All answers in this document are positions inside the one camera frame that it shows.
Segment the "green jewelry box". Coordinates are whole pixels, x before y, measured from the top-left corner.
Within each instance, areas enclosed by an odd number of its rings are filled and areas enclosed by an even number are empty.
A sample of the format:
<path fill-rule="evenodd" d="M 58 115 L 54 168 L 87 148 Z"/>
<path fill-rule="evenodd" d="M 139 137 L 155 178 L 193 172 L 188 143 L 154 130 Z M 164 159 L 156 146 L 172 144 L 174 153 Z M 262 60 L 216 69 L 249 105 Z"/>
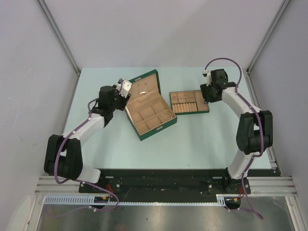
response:
<path fill-rule="evenodd" d="M 161 95 L 156 69 L 130 82 L 131 97 L 125 108 L 127 117 L 140 141 L 177 123 L 177 116 Z"/>

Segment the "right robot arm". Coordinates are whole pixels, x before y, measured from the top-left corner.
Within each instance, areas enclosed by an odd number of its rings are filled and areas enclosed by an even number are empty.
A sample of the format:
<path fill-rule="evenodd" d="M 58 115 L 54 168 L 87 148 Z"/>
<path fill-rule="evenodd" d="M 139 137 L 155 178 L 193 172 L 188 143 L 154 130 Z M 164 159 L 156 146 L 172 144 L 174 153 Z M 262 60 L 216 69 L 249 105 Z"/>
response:
<path fill-rule="evenodd" d="M 229 82 L 224 69 L 204 70 L 205 84 L 200 86 L 206 103 L 222 101 L 238 116 L 236 133 L 238 151 L 221 180 L 227 193 L 245 188 L 244 179 L 254 159 L 263 155 L 273 144 L 273 115 L 250 103 L 239 91 L 238 85 Z"/>

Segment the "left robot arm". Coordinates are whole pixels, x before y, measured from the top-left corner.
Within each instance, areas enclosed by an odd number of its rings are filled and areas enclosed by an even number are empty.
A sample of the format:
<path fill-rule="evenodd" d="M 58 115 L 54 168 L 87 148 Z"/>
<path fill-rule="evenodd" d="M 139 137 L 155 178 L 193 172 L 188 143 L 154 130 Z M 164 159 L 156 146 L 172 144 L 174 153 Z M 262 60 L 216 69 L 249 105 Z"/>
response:
<path fill-rule="evenodd" d="M 88 117 L 71 132 L 51 135 L 48 139 L 44 171 L 58 184 L 68 180 L 88 182 L 95 192 L 106 188 L 101 171 L 83 163 L 82 146 L 112 120 L 114 111 L 123 111 L 131 97 L 132 83 L 120 79 L 117 85 L 103 86 L 99 96 L 88 105 Z"/>

